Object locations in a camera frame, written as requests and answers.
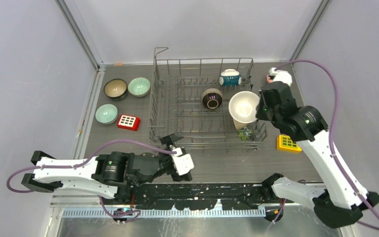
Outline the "plain beige bowl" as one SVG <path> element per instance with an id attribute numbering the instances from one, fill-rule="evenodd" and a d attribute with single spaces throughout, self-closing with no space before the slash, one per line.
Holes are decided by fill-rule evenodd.
<path id="1" fill-rule="evenodd" d="M 241 91 L 233 95 L 228 103 L 228 111 L 234 121 L 252 123 L 257 120 L 257 106 L 260 97 L 251 91 Z"/>

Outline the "grey wire dish rack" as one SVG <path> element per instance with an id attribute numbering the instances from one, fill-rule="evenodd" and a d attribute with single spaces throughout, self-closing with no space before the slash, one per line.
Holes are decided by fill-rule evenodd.
<path id="1" fill-rule="evenodd" d="M 254 60 L 238 58 L 166 59 L 153 52 L 149 140 L 159 145 L 170 134 L 188 149 L 253 149 L 267 137 L 264 122 L 233 122 L 233 95 L 255 88 Z"/>

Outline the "celadon green bowl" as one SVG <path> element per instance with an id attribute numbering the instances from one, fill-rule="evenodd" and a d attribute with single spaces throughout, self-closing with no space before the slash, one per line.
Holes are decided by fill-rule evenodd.
<path id="1" fill-rule="evenodd" d="M 112 124 L 116 121 L 117 117 L 118 109 L 113 104 L 104 104 L 95 113 L 95 119 L 101 124 Z"/>
<path id="2" fill-rule="evenodd" d="M 144 97 L 148 94 L 151 83 L 147 78 L 138 77 L 131 80 L 128 84 L 128 91 L 136 97 Z"/>

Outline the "dark teal bowl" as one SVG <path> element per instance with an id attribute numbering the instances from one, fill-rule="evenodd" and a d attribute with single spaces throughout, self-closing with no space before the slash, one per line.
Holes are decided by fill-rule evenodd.
<path id="1" fill-rule="evenodd" d="M 122 79 L 113 79 L 105 84 L 104 93 L 113 100 L 122 100 L 128 95 L 128 85 Z"/>

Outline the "red blue zigzag bowl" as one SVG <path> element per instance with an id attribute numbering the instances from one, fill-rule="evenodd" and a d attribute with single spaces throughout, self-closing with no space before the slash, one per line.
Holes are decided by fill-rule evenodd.
<path id="1" fill-rule="evenodd" d="M 268 83 L 271 83 L 273 81 L 273 79 L 270 77 L 270 75 L 266 76 L 266 80 Z"/>

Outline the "beige deer bowl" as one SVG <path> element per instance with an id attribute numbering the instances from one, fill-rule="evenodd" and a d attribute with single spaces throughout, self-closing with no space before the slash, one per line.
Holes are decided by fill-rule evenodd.
<path id="1" fill-rule="evenodd" d="M 236 130 L 241 130 L 245 127 L 247 127 L 249 124 L 251 124 L 252 122 L 249 121 L 249 120 L 237 120 L 237 119 L 233 119 L 233 124 L 235 126 L 235 129 Z"/>

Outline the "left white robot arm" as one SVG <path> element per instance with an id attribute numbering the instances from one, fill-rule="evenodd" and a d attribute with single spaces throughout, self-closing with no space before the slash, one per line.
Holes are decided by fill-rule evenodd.
<path id="1" fill-rule="evenodd" d="M 175 144 L 180 139 L 175 134 L 161 138 L 164 150 L 147 146 L 157 154 L 112 152 L 93 154 L 89 159 L 67 160 L 35 151 L 31 159 L 33 172 L 24 174 L 21 184 L 31 192 L 77 190 L 127 204 L 132 197 L 132 187 L 151 183 L 164 174 L 175 182 L 192 180 L 190 172 L 194 162 L 183 147 Z"/>

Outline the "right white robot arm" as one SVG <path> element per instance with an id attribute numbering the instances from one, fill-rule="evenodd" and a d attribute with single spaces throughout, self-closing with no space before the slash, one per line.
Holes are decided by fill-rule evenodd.
<path id="1" fill-rule="evenodd" d="M 260 90 L 256 117 L 270 121 L 288 135 L 307 155 L 325 187 L 302 185 L 274 173 L 262 182 L 267 202 L 288 199 L 314 211 L 322 223 L 340 228 L 359 222 L 363 211 L 379 203 L 376 192 L 367 191 L 356 179 L 330 143 L 329 128 L 313 106 L 297 106 L 289 85 L 277 81 Z"/>

